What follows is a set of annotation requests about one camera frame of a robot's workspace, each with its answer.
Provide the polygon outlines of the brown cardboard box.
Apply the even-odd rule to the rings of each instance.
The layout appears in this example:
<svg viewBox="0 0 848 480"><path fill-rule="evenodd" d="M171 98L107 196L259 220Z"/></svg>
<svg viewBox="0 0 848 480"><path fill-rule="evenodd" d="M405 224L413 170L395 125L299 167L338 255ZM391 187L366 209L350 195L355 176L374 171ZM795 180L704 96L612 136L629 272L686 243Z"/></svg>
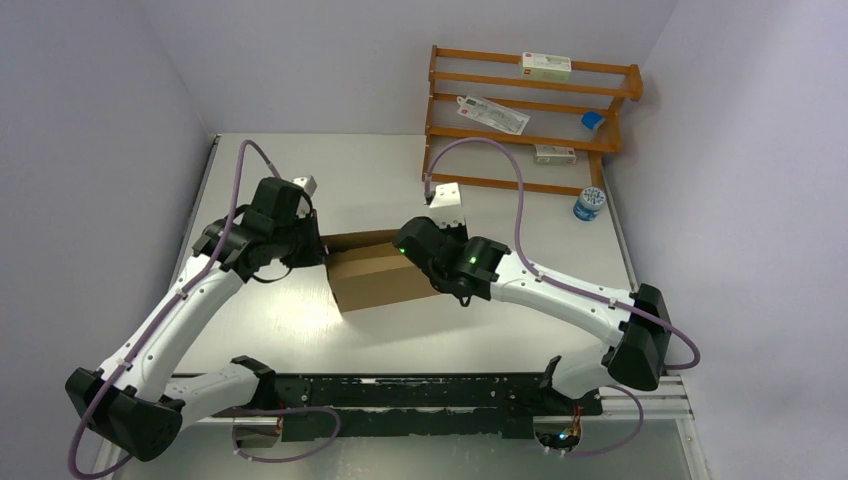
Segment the brown cardboard box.
<svg viewBox="0 0 848 480"><path fill-rule="evenodd" d="M393 246L395 230L322 237L327 279L340 312L435 296L429 279Z"/></svg>

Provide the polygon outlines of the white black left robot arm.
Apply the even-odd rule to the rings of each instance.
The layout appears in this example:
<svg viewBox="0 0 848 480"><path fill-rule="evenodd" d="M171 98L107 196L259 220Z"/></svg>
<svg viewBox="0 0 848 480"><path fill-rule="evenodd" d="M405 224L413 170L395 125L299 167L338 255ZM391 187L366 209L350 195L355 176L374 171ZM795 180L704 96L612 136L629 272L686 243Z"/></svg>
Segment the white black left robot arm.
<svg viewBox="0 0 848 480"><path fill-rule="evenodd" d="M246 355L216 372L180 381L172 375L217 311L261 268L322 264L316 188L311 176L264 178L250 203L203 230L142 326L98 368L78 368L66 381L88 429L146 462L205 417L230 408L261 416L280 406L274 370Z"/></svg>

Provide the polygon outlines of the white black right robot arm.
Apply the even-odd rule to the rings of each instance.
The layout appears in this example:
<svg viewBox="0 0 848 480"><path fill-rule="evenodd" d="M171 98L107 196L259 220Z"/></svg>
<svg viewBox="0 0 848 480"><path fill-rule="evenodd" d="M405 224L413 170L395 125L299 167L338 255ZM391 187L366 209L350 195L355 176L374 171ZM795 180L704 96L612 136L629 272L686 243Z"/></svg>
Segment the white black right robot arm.
<svg viewBox="0 0 848 480"><path fill-rule="evenodd" d="M525 265L503 243L470 237L462 227L440 228L428 217L409 220L393 245L437 292L462 306L473 298L515 304L597 339L580 353L550 360L539 389L548 412L565 413L584 394L608 385L643 392L658 388L670 331L657 288L646 285L632 293Z"/></svg>

